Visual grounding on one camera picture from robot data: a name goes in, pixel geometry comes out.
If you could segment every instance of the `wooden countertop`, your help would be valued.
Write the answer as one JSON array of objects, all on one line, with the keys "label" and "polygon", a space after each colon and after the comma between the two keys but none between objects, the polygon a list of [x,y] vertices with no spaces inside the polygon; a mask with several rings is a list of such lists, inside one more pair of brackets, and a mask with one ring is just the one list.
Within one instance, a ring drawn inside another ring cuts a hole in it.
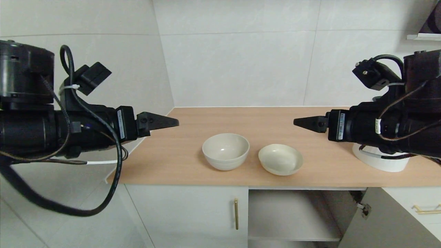
[{"label": "wooden countertop", "polygon": [[[147,137],[123,163],[120,182],[292,187],[441,186],[441,167],[426,158],[411,158],[402,172],[383,172],[358,160],[352,153],[352,143],[331,142],[327,133],[315,133],[292,124],[294,118],[325,115],[330,109],[175,108],[169,116],[179,119],[180,126],[157,130]],[[207,138],[225,132],[240,134],[250,142],[247,160],[232,171],[214,169],[202,153],[202,144]],[[262,168],[258,152],[272,143],[289,145],[302,153],[304,164],[298,173],[280,177]]]}]

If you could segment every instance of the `cabinet shelf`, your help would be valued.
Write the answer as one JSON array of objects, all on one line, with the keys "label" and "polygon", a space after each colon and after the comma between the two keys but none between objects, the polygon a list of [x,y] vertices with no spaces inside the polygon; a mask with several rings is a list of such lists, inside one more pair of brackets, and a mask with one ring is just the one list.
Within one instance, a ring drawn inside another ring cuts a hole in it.
[{"label": "cabinet shelf", "polygon": [[248,239],[339,241],[340,231],[318,191],[250,190]]}]

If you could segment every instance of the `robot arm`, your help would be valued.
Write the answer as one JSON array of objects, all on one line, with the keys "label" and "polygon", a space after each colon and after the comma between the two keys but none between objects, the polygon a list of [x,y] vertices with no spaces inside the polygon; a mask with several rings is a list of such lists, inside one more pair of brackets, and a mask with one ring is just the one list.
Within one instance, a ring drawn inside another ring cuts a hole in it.
[{"label": "robot arm", "polygon": [[[179,125],[177,119],[120,106],[91,105],[76,93],[89,95],[111,72],[97,62],[74,69],[72,53],[63,45],[61,62],[69,77],[60,88],[60,99],[53,90],[54,54],[46,49],[0,41],[0,173],[32,203],[55,212],[91,216],[110,202],[118,185],[124,148],[122,143],[150,136],[150,131]],[[54,110],[52,103],[60,105]],[[28,162],[87,164],[59,160],[53,156],[77,158],[84,151],[105,150],[116,146],[115,178],[103,203],[92,210],[64,206],[36,193],[11,167]]]},{"label": "robot arm", "polygon": [[[380,59],[396,61],[402,80],[377,62]],[[333,109],[325,116],[295,119],[294,125],[322,133],[329,129],[330,141],[378,147],[387,154],[441,157],[441,50],[415,52],[404,63],[380,55],[357,63],[352,72],[366,87],[381,90],[388,86],[388,92],[349,110]]]}]

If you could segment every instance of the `white bowl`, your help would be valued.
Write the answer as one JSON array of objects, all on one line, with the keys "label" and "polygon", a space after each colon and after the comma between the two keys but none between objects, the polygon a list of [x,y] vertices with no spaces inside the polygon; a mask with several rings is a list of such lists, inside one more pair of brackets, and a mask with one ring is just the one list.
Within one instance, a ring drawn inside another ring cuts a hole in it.
[{"label": "white bowl", "polygon": [[219,170],[236,169],[245,162],[249,151],[248,140],[234,133],[212,136],[202,145],[208,163]]},{"label": "white bowl", "polygon": [[303,156],[299,151],[280,144],[260,149],[259,160],[264,169],[278,176],[292,175],[303,165]]}]

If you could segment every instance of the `wall tile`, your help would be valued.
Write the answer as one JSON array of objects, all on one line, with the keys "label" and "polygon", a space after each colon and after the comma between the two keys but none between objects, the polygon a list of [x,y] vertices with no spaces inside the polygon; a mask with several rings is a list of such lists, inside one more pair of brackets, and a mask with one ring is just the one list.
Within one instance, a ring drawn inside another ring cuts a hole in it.
[{"label": "wall tile", "polygon": [[[167,114],[173,108],[159,36],[144,35],[51,35],[7,37],[44,47],[55,53],[55,88],[67,77],[58,55],[62,44],[70,46],[75,67],[100,61],[113,73],[88,97],[91,104],[111,107],[133,106],[135,113]],[[111,160],[115,151],[84,153],[80,159]],[[115,165],[69,166],[20,164],[17,171],[39,193],[69,206],[78,207]],[[1,178],[1,195],[40,237],[49,240],[70,217],[34,206]]]},{"label": "wall tile", "polygon": [[151,0],[1,0],[2,36],[158,34]]},{"label": "wall tile", "polygon": [[315,31],[319,0],[265,0],[262,31]]},{"label": "wall tile", "polygon": [[435,0],[323,0],[317,30],[418,31]]},{"label": "wall tile", "polygon": [[[90,209],[98,206],[107,195],[109,187],[109,184],[101,183],[81,205],[81,208]],[[87,218],[69,218],[69,221],[59,228],[54,238],[48,242],[48,246],[60,248],[144,248],[145,244],[121,199],[115,195],[101,213]]]},{"label": "wall tile", "polygon": [[35,234],[15,215],[3,200],[0,200],[0,247],[42,248]]},{"label": "wall tile", "polygon": [[160,34],[315,30],[319,0],[154,0]]},{"label": "wall tile", "polygon": [[161,39],[175,106],[303,104],[314,32]]},{"label": "wall tile", "polygon": [[43,47],[55,53],[55,88],[67,74],[59,49],[68,45],[75,69],[100,61],[112,74],[89,96],[91,104],[110,107],[133,106],[136,113],[167,114],[173,108],[165,61],[158,36],[145,35],[51,35],[5,37],[16,42]]},{"label": "wall tile", "polygon": [[254,32],[264,0],[154,0],[160,34]]},{"label": "wall tile", "polygon": [[[439,49],[438,41],[407,41],[401,31],[318,31],[314,43],[306,106],[351,106],[383,95],[366,88],[353,74],[356,62],[380,54],[400,58],[418,50]],[[381,60],[400,75],[394,62]]]}]

